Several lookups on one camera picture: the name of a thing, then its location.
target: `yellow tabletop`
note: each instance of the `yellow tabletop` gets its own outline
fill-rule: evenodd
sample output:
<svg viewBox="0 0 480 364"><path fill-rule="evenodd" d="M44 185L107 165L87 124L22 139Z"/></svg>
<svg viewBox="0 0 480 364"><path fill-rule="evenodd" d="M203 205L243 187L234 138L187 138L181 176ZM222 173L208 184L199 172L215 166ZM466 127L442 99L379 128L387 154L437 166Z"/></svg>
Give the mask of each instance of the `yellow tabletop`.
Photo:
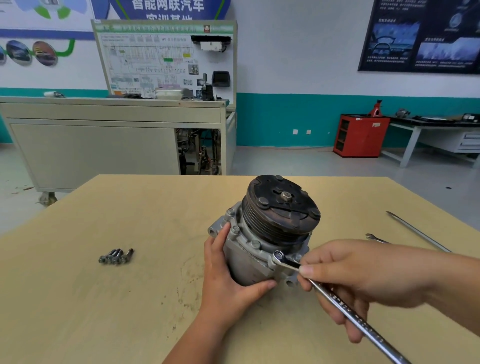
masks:
<svg viewBox="0 0 480 364"><path fill-rule="evenodd" d="M456 253L480 232L388 178L291 177L322 219L310 247L366 233L433 249L392 211ZM0 238L0 363L160 363L197 313L206 229L247 176L98 176ZM136 251L127 265L98 257ZM370 324L413 363L477 363L480 339L434 309L373 305ZM225 363L388 363L348 342L315 295L280 285L229 332Z"/></svg>

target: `red tool cabinet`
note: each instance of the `red tool cabinet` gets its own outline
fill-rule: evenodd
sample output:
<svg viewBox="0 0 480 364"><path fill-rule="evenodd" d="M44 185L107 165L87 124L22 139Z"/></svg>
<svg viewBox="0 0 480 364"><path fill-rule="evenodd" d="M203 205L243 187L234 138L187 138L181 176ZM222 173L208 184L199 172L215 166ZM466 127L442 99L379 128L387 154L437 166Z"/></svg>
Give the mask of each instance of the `red tool cabinet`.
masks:
<svg viewBox="0 0 480 364"><path fill-rule="evenodd" d="M341 157L378 157L390 118L341 115L333 152Z"/></svg>

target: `floor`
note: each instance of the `floor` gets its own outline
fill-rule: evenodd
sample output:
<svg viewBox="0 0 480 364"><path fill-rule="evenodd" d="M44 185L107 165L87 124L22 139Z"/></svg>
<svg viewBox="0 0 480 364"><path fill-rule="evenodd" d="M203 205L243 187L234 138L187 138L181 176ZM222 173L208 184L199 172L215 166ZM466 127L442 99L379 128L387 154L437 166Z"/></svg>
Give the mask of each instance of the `floor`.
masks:
<svg viewBox="0 0 480 364"><path fill-rule="evenodd" d="M385 176L480 230L480 170L440 154L415 152L406 169L388 157L341 158L320 149L238 147L233 174L283 176ZM0 145L0 235L44 209L23 162ZM57 193L58 199L66 194Z"/></svg>

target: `pile of bolts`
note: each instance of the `pile of bolts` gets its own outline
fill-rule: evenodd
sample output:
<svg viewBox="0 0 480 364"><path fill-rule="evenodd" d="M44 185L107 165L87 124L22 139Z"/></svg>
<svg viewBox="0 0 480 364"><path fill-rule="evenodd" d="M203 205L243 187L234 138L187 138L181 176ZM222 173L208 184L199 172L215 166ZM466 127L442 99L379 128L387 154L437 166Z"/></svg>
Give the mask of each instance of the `pile of bolts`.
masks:
<svg viewBox="0 0 480 364"><path fill-rule="evenodd" d="M115 264L115 265L120 263L128 263L132 258L133 252L134 250L132 248L127 251L127 254L124 254L123 250L121 250L120 248L113 249L107 255L102 255L98 259L98 262L101 264Z"/></svg>

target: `dark blue poster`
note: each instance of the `dark blue poster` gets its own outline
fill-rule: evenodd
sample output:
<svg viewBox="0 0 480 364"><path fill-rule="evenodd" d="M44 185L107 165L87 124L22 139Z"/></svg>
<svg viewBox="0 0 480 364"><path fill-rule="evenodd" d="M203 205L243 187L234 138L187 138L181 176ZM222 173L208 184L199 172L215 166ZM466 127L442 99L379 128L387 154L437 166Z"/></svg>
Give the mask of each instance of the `dark blue poster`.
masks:
<svg viewBox="0 0 480 364"><path fill-rule="evenodd" d="M230 0L110 0L121 19L224 19Z"/></svg>
<svg viewBox="0 0 480 364"><path fill-rule="evenodd" d="M480 73L480 1L375 0L359 71Z"/></svg>

